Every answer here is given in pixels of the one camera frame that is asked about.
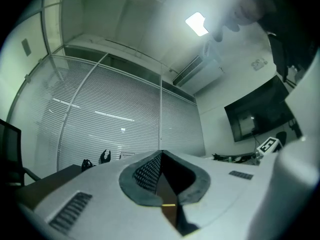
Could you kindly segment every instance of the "horizontal blind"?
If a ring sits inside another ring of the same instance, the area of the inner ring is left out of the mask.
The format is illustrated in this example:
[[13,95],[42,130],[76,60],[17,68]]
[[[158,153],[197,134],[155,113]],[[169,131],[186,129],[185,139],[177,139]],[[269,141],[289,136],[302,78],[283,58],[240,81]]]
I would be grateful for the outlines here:
[[201,157],[205,155],[196,105],[162,89],[161,149]]
[[78,92],[60,144],[58,168],[94,165],[104,150],[111,160],[121,152],[158,149],[160,89],[128,75],[98,66]]
[[43,178],[57,171],[60,131],[78,86],[94,66],[50,57],[22,90],[10,123],[21,129],[23,165]]

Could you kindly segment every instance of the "television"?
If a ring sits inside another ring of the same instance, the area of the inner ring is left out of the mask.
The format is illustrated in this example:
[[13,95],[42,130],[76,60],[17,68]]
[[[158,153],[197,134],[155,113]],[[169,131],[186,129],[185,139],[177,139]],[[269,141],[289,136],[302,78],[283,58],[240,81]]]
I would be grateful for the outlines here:
[[285,98],[289,92],[276,75],[248,95],[225,106],[235,142],[277,128],[294,118]]

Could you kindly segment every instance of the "bright square light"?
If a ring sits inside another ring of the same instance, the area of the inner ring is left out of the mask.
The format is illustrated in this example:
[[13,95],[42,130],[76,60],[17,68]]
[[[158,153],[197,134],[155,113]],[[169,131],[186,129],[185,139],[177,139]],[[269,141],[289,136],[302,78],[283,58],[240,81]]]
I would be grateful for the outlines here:
[[189,25],[190,28],[199,36],[203,36],[208,32],[204,27],[205,17],[200,12],[196,12],[195,14],[191,15],[189,18],[185,20],[185,23]]

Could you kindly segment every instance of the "air conditioner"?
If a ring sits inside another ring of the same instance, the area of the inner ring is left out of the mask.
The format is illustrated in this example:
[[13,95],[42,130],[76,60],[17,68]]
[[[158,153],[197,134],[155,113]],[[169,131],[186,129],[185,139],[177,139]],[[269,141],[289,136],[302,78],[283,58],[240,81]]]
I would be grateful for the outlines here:
[[205,42],[200,53],[173,80],[173,85],[189,94],[195,94],[222,76],[221,59],[213,48],[212,42],[211,39]]

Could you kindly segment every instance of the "dark desk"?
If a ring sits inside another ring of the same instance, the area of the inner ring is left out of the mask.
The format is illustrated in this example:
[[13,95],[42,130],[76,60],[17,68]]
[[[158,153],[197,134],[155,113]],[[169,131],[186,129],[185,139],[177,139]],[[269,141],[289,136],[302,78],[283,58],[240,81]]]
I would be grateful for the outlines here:
[[48,177],[19,188],[14,193],[15,198],[17,202],[24,204],[31,210],[34,210],[47,195],[72,180],[80,173],[81,166],[73,164]]

